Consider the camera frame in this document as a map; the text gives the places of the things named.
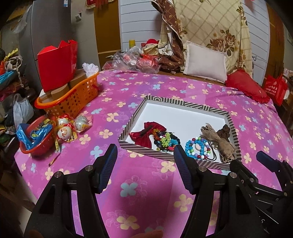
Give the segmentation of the beige fabric hair bow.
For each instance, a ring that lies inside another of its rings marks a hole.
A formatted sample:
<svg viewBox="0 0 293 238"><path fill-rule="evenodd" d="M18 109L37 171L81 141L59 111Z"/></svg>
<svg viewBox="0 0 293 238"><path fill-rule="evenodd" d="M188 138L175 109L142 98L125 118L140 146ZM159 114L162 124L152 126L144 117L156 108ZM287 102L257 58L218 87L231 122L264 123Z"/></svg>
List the beige fabric hair bow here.
<svg viewBox="0 0 293 238"><path fill-rule="evenodd" d="M236 148L230 141L227 142L225 139L220 138L210 124L207 123L204 127L201 127L201 132L218 149L223 163L230 163L236 159Z"/></svg>

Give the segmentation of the brown scrunchie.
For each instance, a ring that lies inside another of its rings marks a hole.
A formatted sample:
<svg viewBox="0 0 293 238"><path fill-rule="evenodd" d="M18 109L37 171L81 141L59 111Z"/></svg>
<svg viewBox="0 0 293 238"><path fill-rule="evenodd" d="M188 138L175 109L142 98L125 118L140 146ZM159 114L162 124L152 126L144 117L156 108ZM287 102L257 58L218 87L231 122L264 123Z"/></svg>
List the brown scrunchie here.
<svg viewBox="0 0 293 238"><path fill-rule="evenodd" d="M229 137L230 137L230 128L228 127L227 124L225 124L222 129L218 130L217 132L217 135L220 137L220 138L223 138L225 139L227 142L229 142Z"/></svg>

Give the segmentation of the red plastic bowl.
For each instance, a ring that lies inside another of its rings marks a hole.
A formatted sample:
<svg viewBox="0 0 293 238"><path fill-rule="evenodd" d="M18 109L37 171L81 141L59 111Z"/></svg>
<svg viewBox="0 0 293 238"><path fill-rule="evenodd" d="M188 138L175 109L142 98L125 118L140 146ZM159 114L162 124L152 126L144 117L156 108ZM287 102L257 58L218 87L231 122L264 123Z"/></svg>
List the red plastic bowl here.
<svg viewBox="0 0 293 238"><path fill-rule="evenodd" d="M21 123L16 130L21 152L33 157L47 153L54 145L55 125L47 115L40 116L31 124Z"/></svg>

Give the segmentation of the blue plastic wrapper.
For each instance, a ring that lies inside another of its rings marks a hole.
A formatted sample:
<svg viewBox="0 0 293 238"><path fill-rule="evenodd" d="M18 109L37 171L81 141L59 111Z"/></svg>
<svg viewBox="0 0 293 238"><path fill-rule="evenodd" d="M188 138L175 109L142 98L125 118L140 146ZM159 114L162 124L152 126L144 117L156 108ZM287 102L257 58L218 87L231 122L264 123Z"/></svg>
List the blue plastic wrapper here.
<svg viewBox="0 0 293 238"><path fill-rule="evenodd" d="M33 149L40 144L53 129L50 123L44 124L40 128L36 127L30 132L27 132L28 127L29 124L21 123L16 130L16 136L25 145L26 150Z"/></svg>

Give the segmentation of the red shopping bag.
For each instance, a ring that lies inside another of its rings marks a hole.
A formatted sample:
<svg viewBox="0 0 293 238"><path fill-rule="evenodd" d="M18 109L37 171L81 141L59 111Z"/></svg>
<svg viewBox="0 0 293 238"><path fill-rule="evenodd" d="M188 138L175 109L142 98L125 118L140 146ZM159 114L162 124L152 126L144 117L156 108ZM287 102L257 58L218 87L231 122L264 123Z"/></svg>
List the red shopping bag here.
<svg viewBox="0 0 293 238"><path fill-rule="evenodd" d="M268 75L262 87L272 99L273 103L277 106L281 106L288 88L286 81L283 79L283 74L279 75L277 78Z"/></svg>

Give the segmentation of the red cushion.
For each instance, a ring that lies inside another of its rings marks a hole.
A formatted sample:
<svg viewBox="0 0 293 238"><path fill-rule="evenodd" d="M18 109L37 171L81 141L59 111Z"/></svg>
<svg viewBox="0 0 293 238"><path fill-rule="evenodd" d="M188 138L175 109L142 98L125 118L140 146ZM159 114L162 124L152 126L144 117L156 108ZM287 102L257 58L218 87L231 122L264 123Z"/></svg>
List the red cushion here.
<svg viewBox="0 0 293 238"><path fill-rule="evenodd" d="M270 97L264 89L256 83L244 69L238 69L229 74L225 81L225 85L243 92L245 96L260 104L266 104L270 101Z"/></svg>

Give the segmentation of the white plastic bag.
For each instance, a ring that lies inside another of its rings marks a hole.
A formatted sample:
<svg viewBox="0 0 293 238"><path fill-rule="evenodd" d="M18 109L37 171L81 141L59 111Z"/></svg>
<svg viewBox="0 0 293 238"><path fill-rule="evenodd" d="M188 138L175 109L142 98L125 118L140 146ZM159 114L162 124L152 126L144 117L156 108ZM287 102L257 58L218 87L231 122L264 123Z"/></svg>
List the white plastic bag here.
<svg viewBox="0 0 293 238"><path fill-rule="evenodd" d="M13 119L15 128L18 129L21 123L27 123L34 115L34 110L27 98L15 94L13 98Z"/></svg>

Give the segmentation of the red velvet bow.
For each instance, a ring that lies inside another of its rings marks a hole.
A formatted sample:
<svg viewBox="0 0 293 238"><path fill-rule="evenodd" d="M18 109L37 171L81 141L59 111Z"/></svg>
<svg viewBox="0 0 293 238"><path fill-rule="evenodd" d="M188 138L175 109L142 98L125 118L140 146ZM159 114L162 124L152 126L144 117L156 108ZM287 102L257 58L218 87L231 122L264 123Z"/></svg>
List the red velvet bow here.
<svg viewBox="0 0 293 238"><path fill-rule="evenodd" d="M149 137L153 133L154 129L157 129L159 131L166 130L163 125L157 122L145 122L143 130L138 132L130 132L129 136L136 145L151 149L152 143Z"/></svg>

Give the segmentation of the beige pillow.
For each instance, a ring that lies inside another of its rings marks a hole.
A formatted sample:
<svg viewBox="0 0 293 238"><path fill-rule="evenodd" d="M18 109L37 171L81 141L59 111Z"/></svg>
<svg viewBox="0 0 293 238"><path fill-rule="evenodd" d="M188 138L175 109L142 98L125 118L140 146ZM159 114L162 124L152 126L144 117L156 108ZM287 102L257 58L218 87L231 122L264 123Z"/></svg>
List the beige pillow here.
<svg viewBox="0 0 293 238"><path fill-rule="evenodd" d="M186 44L187 55L183 74L225 83L227 80L225 54L190 41Z"/></svg>

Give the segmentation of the red gift bag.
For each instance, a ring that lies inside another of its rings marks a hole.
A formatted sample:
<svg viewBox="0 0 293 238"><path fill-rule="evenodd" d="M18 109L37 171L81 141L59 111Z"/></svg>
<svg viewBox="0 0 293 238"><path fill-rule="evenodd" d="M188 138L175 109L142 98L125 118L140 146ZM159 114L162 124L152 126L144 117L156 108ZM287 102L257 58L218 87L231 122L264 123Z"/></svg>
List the red gift bag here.
<svg viewBox="0 0 293 238"><path fill-rule="evenodd" d="M58 47L47 46L37 54L39 77L44 92L60 88L74 78L77 49L77 41L62 40Z"/></svg>

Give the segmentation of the white tissue paper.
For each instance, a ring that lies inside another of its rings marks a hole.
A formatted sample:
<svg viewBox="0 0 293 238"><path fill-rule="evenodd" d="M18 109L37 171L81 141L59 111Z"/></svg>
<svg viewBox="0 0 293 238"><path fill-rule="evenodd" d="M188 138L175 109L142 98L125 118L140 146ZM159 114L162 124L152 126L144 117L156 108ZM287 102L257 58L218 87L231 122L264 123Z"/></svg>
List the white tissue paper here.
<svg viewBox="0 0 293 238"><path fill-rule="evenodd" d="M99 67L97 65L87 64L85 62L82 64L82 69L84 70L87 78L89 78L99 72Z"/></svg>

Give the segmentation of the floral beige quilt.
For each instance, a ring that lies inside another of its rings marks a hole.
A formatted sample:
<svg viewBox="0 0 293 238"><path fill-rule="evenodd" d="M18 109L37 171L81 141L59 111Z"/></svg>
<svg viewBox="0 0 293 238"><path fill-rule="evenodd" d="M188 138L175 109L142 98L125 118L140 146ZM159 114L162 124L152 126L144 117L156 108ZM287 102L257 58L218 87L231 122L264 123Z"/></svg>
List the floral beige quilt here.
<svg viewBox="0 0 293 238"><path fill-rule="evenodd" d="M251 40L241 1L151 1L161 14L158 52L163 71L184 70L187 42L226 55L227 72L253 74Z"/></svg>

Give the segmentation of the santa plush toy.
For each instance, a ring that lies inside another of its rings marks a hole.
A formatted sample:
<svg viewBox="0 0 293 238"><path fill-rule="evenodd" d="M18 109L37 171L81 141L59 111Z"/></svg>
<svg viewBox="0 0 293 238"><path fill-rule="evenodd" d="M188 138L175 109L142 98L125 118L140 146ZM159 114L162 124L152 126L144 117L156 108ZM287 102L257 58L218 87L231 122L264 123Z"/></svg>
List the santa plush toy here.
<svg viewBox="0 0 293 238"><path fill-rule="evenodd" d="M158 56L158 43L159 40L156 39L148 39L145 43L141 43L143 54L150 56Z"/></svg>

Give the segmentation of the clear plastic bag of items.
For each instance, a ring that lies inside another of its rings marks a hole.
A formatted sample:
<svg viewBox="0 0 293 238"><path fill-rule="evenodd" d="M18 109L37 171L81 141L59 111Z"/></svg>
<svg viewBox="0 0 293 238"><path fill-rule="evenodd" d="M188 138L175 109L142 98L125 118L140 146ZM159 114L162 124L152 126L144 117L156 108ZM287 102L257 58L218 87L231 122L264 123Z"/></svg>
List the clear plastic bag of items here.
<svg viewBox="0 0 293 238"><path fill-rule="evenodd" d="M136 71L157 74L160 70L158 56L144 54L141 48L134 46L126 52L117 51L110 55L102 70Z"/></svg>

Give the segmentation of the grey refrigerator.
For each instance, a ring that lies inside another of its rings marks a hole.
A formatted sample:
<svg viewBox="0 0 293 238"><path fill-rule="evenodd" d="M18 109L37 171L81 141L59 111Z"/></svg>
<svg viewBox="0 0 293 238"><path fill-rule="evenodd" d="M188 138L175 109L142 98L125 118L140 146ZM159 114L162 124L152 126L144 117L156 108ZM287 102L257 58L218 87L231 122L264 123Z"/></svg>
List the grey refrigerator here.
<svg viewBox="0 0 293 238"><path fill-rule="evenodd" d="M94 10L87 9L85 1L33 1L25 22L18 34L19 49L33 87L41 86L37 54L44 47L58 47L62 40L77 41L78 68L84 62L99 65Z"/></svg>

